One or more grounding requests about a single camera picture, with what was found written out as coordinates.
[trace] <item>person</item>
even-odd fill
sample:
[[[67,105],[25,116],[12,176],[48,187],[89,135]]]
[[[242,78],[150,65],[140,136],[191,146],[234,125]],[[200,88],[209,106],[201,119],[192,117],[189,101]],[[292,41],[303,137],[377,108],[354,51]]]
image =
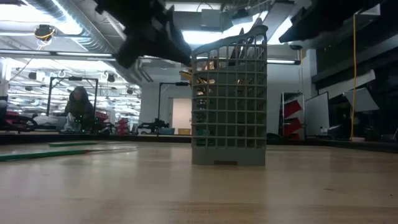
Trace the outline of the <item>person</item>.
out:
[[[88,99],[87,91],[84,87],[76,87],[69,95],[69,101],[65,107],[65,115],[71,113],[73,117],[83,116],[82,129],[89,129],[94,117],[94,108]]]

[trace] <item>ventilation duct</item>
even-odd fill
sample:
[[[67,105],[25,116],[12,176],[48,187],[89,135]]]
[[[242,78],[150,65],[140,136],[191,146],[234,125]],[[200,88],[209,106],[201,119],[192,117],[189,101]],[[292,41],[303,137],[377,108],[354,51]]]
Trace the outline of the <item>ventilation duct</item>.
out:
[[[75,28],[76,26],[81,27],[81,33],[76,35],[76,37],[83,37],[74,38],[73,40],[87,51],[111,54],[116,52],[113,46],[105,39],[102,33],[91,23],[84,13],[80,11],[73,1],[23,0],[23,2],[46,15],[52,16],[59,24],[70,24],[71,26],[75,26]],[[136,72],[123,68],[117,62],[107,63],[113,66],[127,82],[141,83],[142,78]]]

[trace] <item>green tape strip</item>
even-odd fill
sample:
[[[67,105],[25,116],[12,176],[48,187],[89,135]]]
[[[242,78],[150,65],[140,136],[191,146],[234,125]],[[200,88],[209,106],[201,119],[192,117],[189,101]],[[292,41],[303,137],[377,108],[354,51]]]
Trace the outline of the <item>green tape strip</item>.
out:
[[[90,146],[98,144],[98,142],[53,142],[49,143],[50,147],[62,147],[62,146]]]
[[[68,151],[52,151],[52,152],[32,152],[32,153],[25,153],[25,154],[5,154],[5,155],[0,155],[0,162],[20,160],[20,159],[36,159],[36,158],[44,158],[44,157],[52,157],[52,156],[79,155],[79,154],[85,154],[87,152],[89,152],[89,151],[87,151],[87,150],[68,150]]]

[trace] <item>grid basket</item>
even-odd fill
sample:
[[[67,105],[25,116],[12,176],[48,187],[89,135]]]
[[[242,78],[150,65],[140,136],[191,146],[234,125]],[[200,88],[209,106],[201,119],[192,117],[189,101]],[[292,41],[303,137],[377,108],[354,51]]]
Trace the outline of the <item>grid basket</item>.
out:
[[[267,27],[192,53],[192,163],[264,166]]]

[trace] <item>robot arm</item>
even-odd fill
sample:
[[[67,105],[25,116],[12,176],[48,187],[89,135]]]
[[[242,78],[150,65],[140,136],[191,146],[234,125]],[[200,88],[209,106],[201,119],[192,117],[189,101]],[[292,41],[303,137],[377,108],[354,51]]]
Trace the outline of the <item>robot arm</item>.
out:
[[[191,48],[174,26],[174,7],[167,10],[160,0],[95,0],[96,11],[108,12],[124,27],[126,41],[116,60],[129,68],[140,56],[150,55],[190,66]]]
[[[384,1],[387,0],[314,0],[308,9],[302,8],[291,19],[293,26],[279,41],[307,40],[322,32],[337,30],[356,12],[366,11]]]

